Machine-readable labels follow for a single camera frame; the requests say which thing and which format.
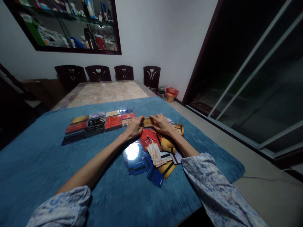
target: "blue tablecloth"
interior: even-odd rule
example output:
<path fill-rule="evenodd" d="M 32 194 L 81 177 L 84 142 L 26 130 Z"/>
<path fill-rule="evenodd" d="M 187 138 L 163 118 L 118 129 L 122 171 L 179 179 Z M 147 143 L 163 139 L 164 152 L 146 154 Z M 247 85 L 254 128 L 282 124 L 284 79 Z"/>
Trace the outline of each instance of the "blue tablecloth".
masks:
<path fill-rule="evenodd" d="M 208 152 L 232 183 L 243 165 L 158 97 L 110 102 L 45 113 L 0 152 L 0 225 L 25 226 L 33 211 L 125 128 L 61 146 L 74 117 L 132 108 L 136 116 L 163 113 L 184 125 L 184 137 Z M 201 201 L 178 165 L 162 188 L 147 173 L 128 175 L 119 155 L 92 192 L 87 226 L 174 226 L 200 208 Z"/>

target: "table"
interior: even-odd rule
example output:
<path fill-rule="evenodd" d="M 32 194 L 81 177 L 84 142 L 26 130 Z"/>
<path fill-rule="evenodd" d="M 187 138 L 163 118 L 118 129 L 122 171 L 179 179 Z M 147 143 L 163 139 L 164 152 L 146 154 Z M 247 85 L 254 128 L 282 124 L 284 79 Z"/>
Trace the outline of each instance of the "table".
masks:
<path fill-rule="evenodd" d="M 51 111 L 156 96 L 138 80 L 80 83 Z"/>
<path fill-rule="evenodd" d="M 125 130 L 119 128 L 61 146 L 70 119 L 86 114 L 122 108 L 132 108 L 138 116 L 163 113 L 184 125 L 184 138 L 197 151 L 211 154 L 231 183 L 245 172 L 237 159 L 165 101 L 149 97 L 155 95 L 146 87 L 141 88 L 140 83 L 112 82 L 115 86 L 111 89 L 110 83 L 103 84 L 80 84 L 59 103 L 57 111 L 42 115 L 0 152 L 3 226 L 24 226 L 41 203 Z M 181 165 L 158 188 L 146 178 L 146 173 L 129 175 L 122 155 L 117 154 L 92 191 L 87 226 L 176 226 L 201 206 Z"/>

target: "pile of cards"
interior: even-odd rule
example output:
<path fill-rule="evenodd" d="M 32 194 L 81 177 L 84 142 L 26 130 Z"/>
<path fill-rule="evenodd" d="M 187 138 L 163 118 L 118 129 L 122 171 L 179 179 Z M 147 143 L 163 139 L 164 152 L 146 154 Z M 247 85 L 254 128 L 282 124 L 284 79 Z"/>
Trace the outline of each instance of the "pile of cards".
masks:
<path fill-rule="evenodd" d="M 70 126 L 66 128 L 65 135 L 67 136 L 64 137 L 62 146 L 104 133 L 105 131 L 127 126 L 128 119 L 135 116 L 132 112 L 133 110 L 131 108 L 107 112 L 106 121 L 105 112 L 73 118 L 70 121 Z"/>
<path fill-rule="evenodd" d="M 183 125 L 167 120 L 175 130 L 184 135 Z M 145 118 L 144 127 L 151 126 L 150 121 L 149 118 Z M 170 137 L 147 128 L 143 129 L 139 140 L 123 151 L 123 157 L 129 174 L 137 175 L 147 171 L 147 178 L 158 187 L 162 186 L 164 179 L 168 178 L 182 159 Z"/>

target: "marble tabletop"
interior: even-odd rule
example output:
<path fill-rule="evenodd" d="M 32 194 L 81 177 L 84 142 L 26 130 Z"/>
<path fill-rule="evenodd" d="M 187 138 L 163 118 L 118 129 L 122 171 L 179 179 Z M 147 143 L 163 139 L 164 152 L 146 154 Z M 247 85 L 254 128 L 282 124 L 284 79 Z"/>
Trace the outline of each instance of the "marble tabletop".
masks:
<path fill-rule="evenodd" d="M 155 93 L 137 80 L 80 83 L 51 111 L 154 96 Z"/>

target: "chair back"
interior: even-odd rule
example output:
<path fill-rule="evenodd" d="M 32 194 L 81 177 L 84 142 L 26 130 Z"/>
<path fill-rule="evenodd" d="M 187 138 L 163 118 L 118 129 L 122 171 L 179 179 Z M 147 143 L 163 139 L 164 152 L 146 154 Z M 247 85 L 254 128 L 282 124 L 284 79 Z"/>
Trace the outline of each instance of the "chair back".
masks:
<path fill-rule="evenodd" d="M 110 69 L 107 66 L 87 66 L 85 70 L 90 82 L 111 81 Z"/>
<path fill-rule="evenodd" d="M 157 66 L 145 66 L 143 68 L 144 85 L 150 88 L 159 88 L 161 68 Z"/>
<path fill-rule="evenodd" d="M 74 89 L 79 83 L 87 82 L 83 67 L 63 65 L 55 67 L 59 80 L 67 92 Z"/>
<path fill-rule="evenodd" d="M 116 66 L 115 73 L 117 80 L 133 80 L 134 69 L 131 66 Z"/>

